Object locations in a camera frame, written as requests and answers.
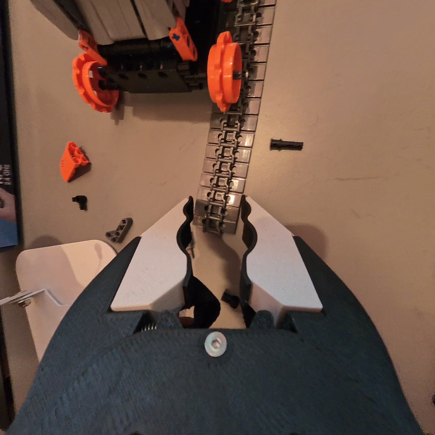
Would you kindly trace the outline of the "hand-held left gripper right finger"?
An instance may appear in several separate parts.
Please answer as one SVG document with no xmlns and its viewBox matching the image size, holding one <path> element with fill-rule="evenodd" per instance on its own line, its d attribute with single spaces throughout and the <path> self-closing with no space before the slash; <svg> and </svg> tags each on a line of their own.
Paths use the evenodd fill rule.
<svg viewBox="0 0 435 435">
<path fill-rule="evenodd" d="M 246 246 L 240 303 L 246 325 L 260 311 L 268 311 L 275 326 L 288 312 L 321 312 L 323 305 L 291 231 L 246 195 L 240 218 Z"/>
</svg>

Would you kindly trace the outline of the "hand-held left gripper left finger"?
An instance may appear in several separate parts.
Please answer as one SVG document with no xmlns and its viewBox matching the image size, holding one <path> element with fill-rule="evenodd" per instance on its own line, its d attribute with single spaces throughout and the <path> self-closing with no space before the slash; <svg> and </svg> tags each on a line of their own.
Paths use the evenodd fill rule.
<svg viewBox="0 0 435 435">
<path fill-rule="evenodd" d="M 192 197 L 182 199 L 140 236 L 139 243 L 111 303 L 115 312 L 179 312 L 185 305 L 183 281 L 188 253 L 177 236 L 187 223 Z"/>
</svg>

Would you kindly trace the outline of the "grey orange toy block vehicle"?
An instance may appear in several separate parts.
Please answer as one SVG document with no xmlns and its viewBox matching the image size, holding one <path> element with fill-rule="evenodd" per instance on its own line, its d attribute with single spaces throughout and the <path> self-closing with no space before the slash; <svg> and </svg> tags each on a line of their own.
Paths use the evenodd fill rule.
<svg viewBox="0 0 435 435">
<path fill-rule="evenodd" d="M 55 0 L 32 5 L 82 52 L 72 61 L 81 99 L 110 113 L 122 93 L 208 88 L 221 112 L 237 103 L 242 53 L 222 30 L 236 1 Z"/>
</svg>

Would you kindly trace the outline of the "dark grey angled beam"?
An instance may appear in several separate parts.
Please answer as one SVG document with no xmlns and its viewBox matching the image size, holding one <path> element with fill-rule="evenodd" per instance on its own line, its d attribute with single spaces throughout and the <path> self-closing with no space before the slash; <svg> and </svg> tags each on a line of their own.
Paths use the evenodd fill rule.
<svg viewBox="0 0 435 435">
<path fill-rule="evenodd" d="M 130 228 L 133 225 L 133 219 L 131 217 L 123 218 L 119 225 L 115 230 L 107 231 L 105 233 L 106 238 L 108 241 L 114 243 L 114 244 L 120 244 L 123 242 L 124 238 L 130 231 Z"/>
</svg>

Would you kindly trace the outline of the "white lamp base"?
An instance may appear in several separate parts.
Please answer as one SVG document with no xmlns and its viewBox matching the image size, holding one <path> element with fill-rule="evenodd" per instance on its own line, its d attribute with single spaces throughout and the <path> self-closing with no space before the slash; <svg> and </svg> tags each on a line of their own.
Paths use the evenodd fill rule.
<svg viewBox="0 0 435 435">
<path fill-rule="evenodd" d="M 1 306 L 25 308 L 39 362 L 69 308 L 116 255 L 100 240 L 29 249 L 18 255 L 20 292 L 2 298 Z"/>
</svg>

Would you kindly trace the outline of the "orange wedge block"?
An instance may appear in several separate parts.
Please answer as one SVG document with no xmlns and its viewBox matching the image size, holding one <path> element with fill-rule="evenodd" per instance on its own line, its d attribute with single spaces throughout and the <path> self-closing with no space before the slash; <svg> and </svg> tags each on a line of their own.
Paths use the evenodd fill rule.
<svg viewBox="0 0 435 435">
<path fill-rule="evenodd" d="M 60 159 L 60 173 L 65 182 L 70 182 L 79 167 L 90 164 L 84 151 L 73 141 L 69 141 Z"/>
</svg>

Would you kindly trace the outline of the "blue printed toy box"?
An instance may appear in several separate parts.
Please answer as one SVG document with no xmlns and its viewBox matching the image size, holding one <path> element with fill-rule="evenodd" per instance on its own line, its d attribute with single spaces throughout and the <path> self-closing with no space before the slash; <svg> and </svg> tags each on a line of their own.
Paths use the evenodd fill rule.
<svg viewBox="0 0 435 435">
<path fill-rule="evenodd" d="M 0 2 L 0 247 L 23 239 L 8 1 Z"/>
</svg>

